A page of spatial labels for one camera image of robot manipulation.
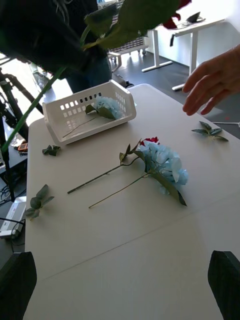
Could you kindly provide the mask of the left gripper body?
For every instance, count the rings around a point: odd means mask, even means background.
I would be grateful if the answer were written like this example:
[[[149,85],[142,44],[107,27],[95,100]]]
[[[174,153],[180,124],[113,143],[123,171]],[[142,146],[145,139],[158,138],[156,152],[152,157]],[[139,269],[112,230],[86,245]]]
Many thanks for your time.
[[[95,0],[2,0],[0,51],[50,73],[85,72],[100,60],[99,46],[80,44],[85,17],[97,9]]]

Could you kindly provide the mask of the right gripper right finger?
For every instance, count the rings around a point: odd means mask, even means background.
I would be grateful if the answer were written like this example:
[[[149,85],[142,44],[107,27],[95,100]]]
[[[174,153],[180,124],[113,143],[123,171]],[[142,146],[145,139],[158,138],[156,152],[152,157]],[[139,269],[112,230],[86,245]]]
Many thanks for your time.
[[[213,251],[207,279],[224,320],[240,319],[240,261],[230,251]]]

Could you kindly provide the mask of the person's hand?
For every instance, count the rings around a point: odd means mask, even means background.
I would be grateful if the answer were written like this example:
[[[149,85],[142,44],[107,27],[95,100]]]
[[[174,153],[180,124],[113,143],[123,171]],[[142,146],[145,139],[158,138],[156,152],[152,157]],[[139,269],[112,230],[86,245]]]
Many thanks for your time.
[[[240,45],[200,64],[182,91],[188,96],[183,111],[192,116],[208,114],[226,97],[240,92]]]

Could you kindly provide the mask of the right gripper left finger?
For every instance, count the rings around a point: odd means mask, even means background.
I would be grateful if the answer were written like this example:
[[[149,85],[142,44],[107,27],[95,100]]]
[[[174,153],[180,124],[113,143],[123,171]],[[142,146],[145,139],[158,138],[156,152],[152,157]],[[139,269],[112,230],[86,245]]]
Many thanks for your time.
[[[13,253],[0,269],[0,319],[22,320],[36,284],[33,254]]]

